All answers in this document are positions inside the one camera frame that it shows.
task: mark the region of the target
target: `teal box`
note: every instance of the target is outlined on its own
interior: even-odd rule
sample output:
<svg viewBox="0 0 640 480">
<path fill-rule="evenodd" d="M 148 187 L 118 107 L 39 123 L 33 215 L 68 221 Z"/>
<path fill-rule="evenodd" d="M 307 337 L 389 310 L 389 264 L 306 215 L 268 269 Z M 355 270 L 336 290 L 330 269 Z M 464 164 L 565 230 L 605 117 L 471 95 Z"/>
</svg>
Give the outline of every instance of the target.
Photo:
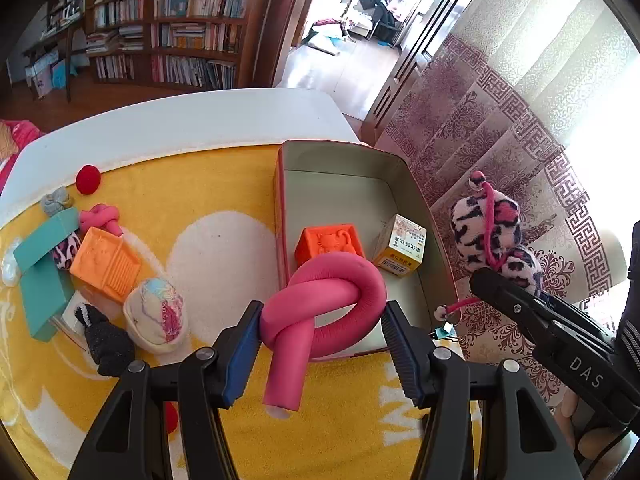
<svg viewBox="0 0 640 480">
<path fill-rule="evenodd" d="M 49 318 L 61 314 L 74 294 L 71 275 L 59 270 L 51 256 L 41 258 L 20 279 L 29 334 L 47 342 L 56 333 Z"/>
<path fill-rule="evenodd" d="M 22 273 L 79 227 L 78 209 L 75 207 L 64 209 L 44 222 L 15 248 L 15 260 Z"/>
</svg>

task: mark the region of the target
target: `orange cube with cat relief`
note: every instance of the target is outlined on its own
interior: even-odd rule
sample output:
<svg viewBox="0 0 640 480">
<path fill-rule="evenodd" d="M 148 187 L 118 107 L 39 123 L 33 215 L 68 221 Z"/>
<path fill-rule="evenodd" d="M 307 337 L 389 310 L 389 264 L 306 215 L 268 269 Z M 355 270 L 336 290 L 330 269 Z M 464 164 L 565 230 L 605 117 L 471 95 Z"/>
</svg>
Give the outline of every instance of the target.
<svg viewBox="0 0 640 480">
<path fill-rule="evenodd" d="M 302 235 L 295 251 L 296 262 L 300 266 L 318 254 L 335 251 L 357 254 L 364 258 L 362 244 L 356 228 L 352 224 L 324 225 L 302 229 Z"/>
<path fill-rule="evenodd" d="M 123 304 L 133 290 L 140 267 L 140 259 L 122 237 L 91 227 L 80 244 L 70 272 Z"/>
</svg>

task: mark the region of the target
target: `leopard print fabric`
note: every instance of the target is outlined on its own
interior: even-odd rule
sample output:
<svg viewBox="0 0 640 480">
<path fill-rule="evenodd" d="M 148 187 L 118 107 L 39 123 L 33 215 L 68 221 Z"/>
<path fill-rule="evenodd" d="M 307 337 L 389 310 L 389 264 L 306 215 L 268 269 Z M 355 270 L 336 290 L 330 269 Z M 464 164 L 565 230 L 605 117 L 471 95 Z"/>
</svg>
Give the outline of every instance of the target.
<svg viewBox="0 0 640 480">
<path fill-rule="evenodd" d="M 484 253 L 486 191 L 482 188 L 482 183 L 485 181 L 480 171 L 473 172 L 470 185 L 476 193 L 458 200 L 451 209 L 451 229 L 458 256 L 469 272 L 488 266 Z M 542 267 L 533 253 L 521 243 L 522 229 L 518 203 L 494 190 L 491 252 L 496 260 L 503 255 L 506 258 L 497 272 L 507 276 L 531 294 L 539 296 L 542 290 Z"/>
<path fill-rule="evenodd" d="M 56 267 L 61 270 L 69 270 L 79 248 L 80 238 L 76 233 L 71 233 L 51 250 Z"/>
</svg>

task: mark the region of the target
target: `red pom-pom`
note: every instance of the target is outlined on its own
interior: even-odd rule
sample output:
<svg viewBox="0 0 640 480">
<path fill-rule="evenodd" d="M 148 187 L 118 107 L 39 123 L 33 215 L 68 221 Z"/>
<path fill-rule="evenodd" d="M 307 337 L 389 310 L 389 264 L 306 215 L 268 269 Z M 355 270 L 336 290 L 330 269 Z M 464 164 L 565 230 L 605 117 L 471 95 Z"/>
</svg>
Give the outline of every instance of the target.
<svg viewBox="0 0 640 480">
<path fill-rule="evenodd" d="M 178 427 L 178 412 L 172 402 L 164 403 L 164 426 L 166 434 L 173 433 Z"/>
<path fill-rule="evenodd" d="M 100 186 L 100 170 L 95 166 L 84 166 L 76 175 L 76 188 L 83 195 L 91 195 Z"/>
</svg>

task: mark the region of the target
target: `black plush toy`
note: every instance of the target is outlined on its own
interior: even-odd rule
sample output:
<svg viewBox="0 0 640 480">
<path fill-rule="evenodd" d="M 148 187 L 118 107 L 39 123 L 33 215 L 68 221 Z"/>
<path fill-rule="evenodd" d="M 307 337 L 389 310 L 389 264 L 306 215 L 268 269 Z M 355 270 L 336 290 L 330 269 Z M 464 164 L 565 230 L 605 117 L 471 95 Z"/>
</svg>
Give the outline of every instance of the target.
<svg viewBox="0 0 640 480">
<path fill-rule="evenodd" d="M 91 358 L 98 365 L 98 373 L 120 377 L 136 358 L 135 346 L 127 331 L 111 324 L 103 313 L 89 304 L 79 305 L 74 315 L 84 326 L 84 338 Z"/>
</svg>

